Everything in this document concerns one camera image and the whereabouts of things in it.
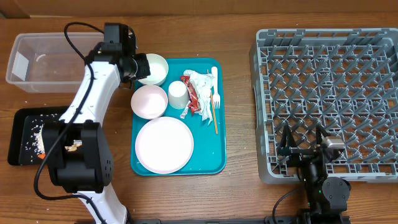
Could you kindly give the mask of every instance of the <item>red wrapper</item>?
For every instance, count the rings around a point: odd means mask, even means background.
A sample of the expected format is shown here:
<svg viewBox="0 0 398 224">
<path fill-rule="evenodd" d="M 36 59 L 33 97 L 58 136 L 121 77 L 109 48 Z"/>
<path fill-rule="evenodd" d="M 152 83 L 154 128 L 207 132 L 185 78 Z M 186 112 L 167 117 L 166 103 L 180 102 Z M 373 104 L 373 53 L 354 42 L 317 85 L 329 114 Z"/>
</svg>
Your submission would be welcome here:
<svg viewBox="0 0 398 224">
<path fill-rule="evenodd" d="M 198 101 L 198 95 L 192 84 L 189 82 L 189 76 L 181 76 L 181 81 L 183 81 L 187 86 L 189 97 L 191 98 L 191 103 L 188 105 L 188 107 L 191 109 L 192 114 L 194 114 L 196 111 L 200 111 L 201 108 Z"/>
</svg>

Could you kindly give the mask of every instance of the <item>teal tray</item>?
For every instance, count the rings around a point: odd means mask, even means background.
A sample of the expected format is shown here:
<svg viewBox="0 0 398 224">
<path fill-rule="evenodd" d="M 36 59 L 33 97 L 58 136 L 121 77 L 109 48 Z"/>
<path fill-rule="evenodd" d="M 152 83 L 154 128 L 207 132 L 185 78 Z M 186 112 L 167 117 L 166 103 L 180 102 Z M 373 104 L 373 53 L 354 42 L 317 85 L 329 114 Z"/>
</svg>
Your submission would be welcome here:
<svg viewBox="0 0 398 224">
<path fill-rule="evenodd" d="M 163 116 L 177 118 L 184 122 L 191 130 L 194 141 L 193 154 L 189 162 L 182 169 L 172 174 L 155 174 L 147 170 L 138 161 L 135 149 L 136 138 L 138 132 L 148 120 L 134 114 L 132 117 L 131 167 L 135 173 L 141 176 L 217 174 L 226 165 L 225 108 L 221 65 L 212 58 L 176 58 L 167 59 L 167 63 L 169 64 L 169 74 L 166 81 L 160 86 L 166 93 L 169 90 L 169 85 L 176 80 L 180 80 L 186 69 L 205 74 L 207 70 L 211 72 L 213 66 L 218 68 L 218 93 L 221 97 L 220 108 L 216 109 L 218 134 L 215 132 L 214 122 L 211 122 L 207 126 L 208 120 L 201 121 L 199 114 L 191 115 L 190 111 L 185 119 L 181 119 L 180 115 L 183 110 L 176 110 L 167 105 Z M 141 86 L 141 83 L 136 82 L 134 91 Z"/>
</svg>

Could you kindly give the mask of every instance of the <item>white tissue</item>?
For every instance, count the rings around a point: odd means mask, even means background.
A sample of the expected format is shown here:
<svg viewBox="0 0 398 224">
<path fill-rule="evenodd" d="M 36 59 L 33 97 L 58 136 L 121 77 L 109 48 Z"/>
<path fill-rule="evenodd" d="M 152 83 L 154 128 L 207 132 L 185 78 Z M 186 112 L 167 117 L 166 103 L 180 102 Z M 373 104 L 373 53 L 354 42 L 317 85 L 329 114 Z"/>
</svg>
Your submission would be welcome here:
<svg viewBox="0 0 398 224">
<path fill-rule="evenodd" d="M 190 77 L 189 82 L 192 84 L 198 95 L 198 101 L 201 110 L 197 111 L 196 113 L 201 115 L 202 121 L 209 119 L 207 125 L 210 125 L 210 123 L 213 121 L 213 116 L 211 114 L 210 95 L 211 88 L 213 87 L 214 76 L 212 74 L 199 74 L 193 70 L 185 70 L 183 75 Z"/>
</svg>

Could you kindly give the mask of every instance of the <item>wooden surface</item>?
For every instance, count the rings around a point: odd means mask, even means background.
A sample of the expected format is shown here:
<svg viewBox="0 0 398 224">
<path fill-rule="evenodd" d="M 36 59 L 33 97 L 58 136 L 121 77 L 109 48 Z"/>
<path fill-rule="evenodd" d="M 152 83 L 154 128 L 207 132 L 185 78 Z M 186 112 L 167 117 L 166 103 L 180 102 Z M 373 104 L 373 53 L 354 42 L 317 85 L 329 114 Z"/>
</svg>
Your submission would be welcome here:
<svg viewBox="0 0 398 224">
<path fill-rule="evenodd" d="M 261 218 L 296 185 L 263 184 L 257 171 L 255 108 L 249 73 L 249 48 L 259 29 L 398 27 L 398 14 L 270 14 L 211 17 L 108 17 L 84 19 L 0 20 L 0 223 L 73 223 L 90 214 L 76 199 L 48 202 L 33 190 L 37 166 L 7 163 L 14 113 L 20 108 L 69 105 L 74 94 L 28 94 L 5 81 L 16 35 L 61 32 L 71 21 L 122 22 L 134 28 L 140 52 L 167 58 L 213 57 L 223 67 L 228 163 L 217 175 L 139 177 L 130 167 L 132 91 L 114 93 L 104 131 L 114 157 L 113 187 L 134 218 Z M 89 31 L 76 27 L 72 31 Z M 61 195 L 45 171 L 40 189 Z M 396 223 L 398 185 L 354 183 L 348 200 L 353 223 Z M 278 215 L 293 215 L 305 195 L 283 201 Z"/>
</svg>

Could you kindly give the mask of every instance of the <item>orange piece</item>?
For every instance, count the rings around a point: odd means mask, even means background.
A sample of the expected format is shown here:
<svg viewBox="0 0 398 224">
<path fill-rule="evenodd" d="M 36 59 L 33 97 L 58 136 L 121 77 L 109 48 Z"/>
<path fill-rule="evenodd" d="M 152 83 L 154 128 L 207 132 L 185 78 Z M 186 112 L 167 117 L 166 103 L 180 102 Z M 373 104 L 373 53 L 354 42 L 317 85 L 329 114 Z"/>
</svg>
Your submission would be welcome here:
<svg viewBox="0 0 398 224">
<path fill-rule="evenodd" d="M 45 157 L 45 154 L 40 154 L 40 155 L 37 155 L 37 157 L 39 157 L 39 158 L 41 158 L 41 159 L 44 159 L 44 157 Z"/>
</svg>

